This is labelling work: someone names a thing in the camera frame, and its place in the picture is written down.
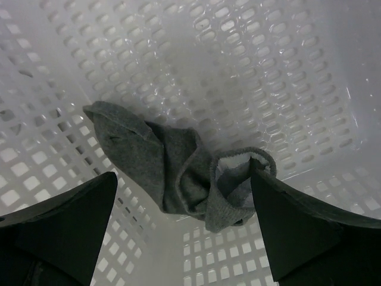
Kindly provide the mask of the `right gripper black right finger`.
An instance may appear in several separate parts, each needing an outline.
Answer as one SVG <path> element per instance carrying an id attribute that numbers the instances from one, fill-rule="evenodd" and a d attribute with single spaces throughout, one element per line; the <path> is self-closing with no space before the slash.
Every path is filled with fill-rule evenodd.
<path id="1" fill-rule="evenodd" d="M 254 205 L 279 285 L 380 285 L 380 220 L 252 169 Z"/>

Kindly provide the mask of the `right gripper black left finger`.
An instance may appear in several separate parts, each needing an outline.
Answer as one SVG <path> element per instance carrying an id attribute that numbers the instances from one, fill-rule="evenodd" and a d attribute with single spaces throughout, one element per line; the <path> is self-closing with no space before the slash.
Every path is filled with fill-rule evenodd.
<path id="1" fill-rule="evenodd" d="M 89 285 L 118 180 L 103 173 L 1 216 L 1 285 Z"/>

